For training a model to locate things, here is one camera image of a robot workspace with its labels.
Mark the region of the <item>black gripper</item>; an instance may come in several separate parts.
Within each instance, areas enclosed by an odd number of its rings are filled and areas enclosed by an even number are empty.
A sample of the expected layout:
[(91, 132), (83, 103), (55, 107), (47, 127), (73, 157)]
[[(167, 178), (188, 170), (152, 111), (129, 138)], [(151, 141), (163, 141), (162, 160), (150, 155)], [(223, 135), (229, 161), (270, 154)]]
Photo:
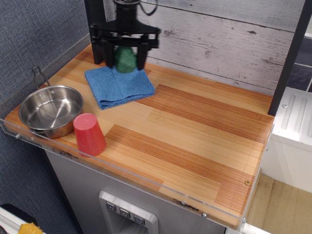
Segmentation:
[(115, 0), (116, 19), (102, 23), (98, 29), (102, 31), (102, 47), (105, 62), (109, 68), (114, 66), (114, 45), (137, 47), (137, 68), (142, 70), (149, 49), (158, 48), (157, 27), (143, 24), (137, 19), (139, 0)]

